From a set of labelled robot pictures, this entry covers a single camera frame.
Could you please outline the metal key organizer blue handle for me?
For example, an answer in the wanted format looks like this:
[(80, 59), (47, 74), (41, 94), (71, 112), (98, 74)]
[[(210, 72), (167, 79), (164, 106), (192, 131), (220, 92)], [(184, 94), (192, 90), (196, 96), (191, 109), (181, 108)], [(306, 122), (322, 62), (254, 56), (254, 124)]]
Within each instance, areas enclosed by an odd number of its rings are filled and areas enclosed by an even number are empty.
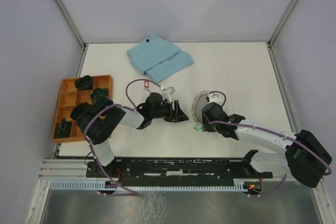
[(207, 105), (208, 91), (199, 92), (192, 103), (191, 116), (196, 124), (202, 123), (202, 108)]

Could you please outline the green tag key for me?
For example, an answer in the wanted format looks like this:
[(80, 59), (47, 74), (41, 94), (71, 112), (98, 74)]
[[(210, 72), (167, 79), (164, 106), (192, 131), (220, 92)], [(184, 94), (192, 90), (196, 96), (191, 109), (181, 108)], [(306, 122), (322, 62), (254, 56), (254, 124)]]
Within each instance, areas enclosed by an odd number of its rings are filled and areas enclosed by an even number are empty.
[(195, 127), (194, 127), (194, 130), (195, 131), (199, 131), (203, 128), (202, 124), (197, 124)]

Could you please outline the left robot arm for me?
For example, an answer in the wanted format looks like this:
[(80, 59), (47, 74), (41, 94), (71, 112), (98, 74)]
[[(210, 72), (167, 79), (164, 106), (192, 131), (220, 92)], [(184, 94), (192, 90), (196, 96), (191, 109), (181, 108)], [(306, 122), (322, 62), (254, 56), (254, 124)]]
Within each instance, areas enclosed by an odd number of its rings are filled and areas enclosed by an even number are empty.
[(154, 119), (163, 119), (169, 123), (189, 120), (177, 100), (171, 101), (169, 95), (157, 92), (151, 92), (145, 102), (135, 109), (115, 104), (104, 95), (93, 104), (84, 102), (77, 105), (72, 110), (70, 118), (76, 121), (99, 163), (98, 171), (105, 177), (112, 176), (116, 171), (114, 154), (108, 138), (118, 125), (142, 130)]

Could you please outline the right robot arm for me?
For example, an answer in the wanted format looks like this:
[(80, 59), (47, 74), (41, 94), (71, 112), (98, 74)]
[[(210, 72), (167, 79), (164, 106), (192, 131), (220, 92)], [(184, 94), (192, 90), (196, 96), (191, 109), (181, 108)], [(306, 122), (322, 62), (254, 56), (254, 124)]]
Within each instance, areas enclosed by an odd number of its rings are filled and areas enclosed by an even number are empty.
[(201, 109), (202, 127), (206, 132), (216, 132), (223, 137), (253, 143), (270, 150), (248, 152), (242, 162), (241, 172), (246, 177), (271, 172), (290, 175), (299, 183), (317, 187), (324, 176), (332, 173), (332, 157), (318, 139), (309, 131), (282, 132), (258, 126), (238, 114), (227, 115), (223, 108), (211, 102)]

